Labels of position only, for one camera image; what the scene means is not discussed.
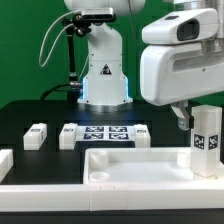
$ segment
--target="blue light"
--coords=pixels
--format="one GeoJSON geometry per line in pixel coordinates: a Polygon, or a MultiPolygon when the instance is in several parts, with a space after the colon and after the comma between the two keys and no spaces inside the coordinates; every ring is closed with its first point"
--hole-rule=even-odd
{"type": "Polygon", "coordinates": [[[129,95],[128,95],[128,78],[125,77],[125,81],[126,81],[126,97],[127,99],[129,99],[129,95]]]}
{"type": "Polygon", "coordinates": [[[85,100],[86,99],[86,77],[83,78],[82,84],[83,84],[82,100],[85,100]]]}

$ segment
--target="black table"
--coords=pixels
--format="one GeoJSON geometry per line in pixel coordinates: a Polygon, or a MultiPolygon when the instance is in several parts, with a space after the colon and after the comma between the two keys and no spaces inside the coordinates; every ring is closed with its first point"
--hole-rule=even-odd
{"type": "MultiPolygon", "coordinates": [[[[59,150],[59,134],[65,123],[82,126],[128,126],[146,124],[152,147],[190,146],[190,131],[178,128],[169,106],[145,102],[132,109],[97,113],[77,108],[67,101],[15,101],[0,110],[0,149],[13,149],[14,166],[1,183],[80,184],[85,149],[134,147],[132,142],[79,142],[73,151],[59,150]],[[47,124],[47,139],[39,151],[23,150],[23,135],[34,123],[47,124]]],[[[224,209],[0,213],[0,223],[224,223],[224,209]]]]}

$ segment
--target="white robotic device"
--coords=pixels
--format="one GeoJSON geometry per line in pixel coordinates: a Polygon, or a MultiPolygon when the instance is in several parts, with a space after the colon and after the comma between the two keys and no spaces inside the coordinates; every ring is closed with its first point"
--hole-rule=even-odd
{"type": "MultiPolygon", "coordinates": [[[[65,4],[70,11],[78,10],[88,19],[127,15],[129,4],[132,12],[137,13],[145,0],[65,0],[65,4]]],[[[116,111],[133,101],[128,96],[128,80],[122,71],[122,37],[105,23],[90,28],[89,71],[83,79],[83,96],[78,103],[91,110],[116,111]]]]}
{"type": "Polygon", "coordinates": [[[224,90],[224,1],[174,4],[183,11],[155,21],[142,33],[151,45],[141,58],[141,94],[158,106],[224,90]]]}

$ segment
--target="marker block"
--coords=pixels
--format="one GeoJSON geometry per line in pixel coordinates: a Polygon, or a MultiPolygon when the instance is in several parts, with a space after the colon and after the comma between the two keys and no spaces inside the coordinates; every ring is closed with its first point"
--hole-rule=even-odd
{"type": "Polygon", "coordinates": [[[0,182],[13,166],[13,155],[11,149],[0,150],[0,182]]]}
{"type": "Polygon", "coordinates": [[[192,108],[195,120],[191,131],[191,170],[204,178],[215,176],[220,161],[222,108],[192,108]]]}
{"type": "Polygon", "coordinates": [[[76,143],[77,124],[65,124],[59,136],[60,150],[73,150],[76,143]]]}
{"type": "Polygon", "coordinates": [[[151,137],[147,125],[134,125],[135,129],[135,147],[136,148],[150,148],[151,137]]]}
{"type": "Polygon", "coordinates": [[[47,137],[46,124],[33,124],[23,136],[24,150],[39,150],[47,137]]]}

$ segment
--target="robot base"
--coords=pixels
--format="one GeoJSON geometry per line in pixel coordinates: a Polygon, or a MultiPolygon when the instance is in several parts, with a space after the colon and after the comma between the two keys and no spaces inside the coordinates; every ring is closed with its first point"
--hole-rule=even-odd
{"type": "Polygon", "coordinates": [[[84,102],[83,100],[78,100],[78,107],[80,109],[95,111],[100,113],[110,113],[117,112],[122,110],[132,109],[133,100],[130,98],[126,103],[119,105],[92,105],[84,102]]]}

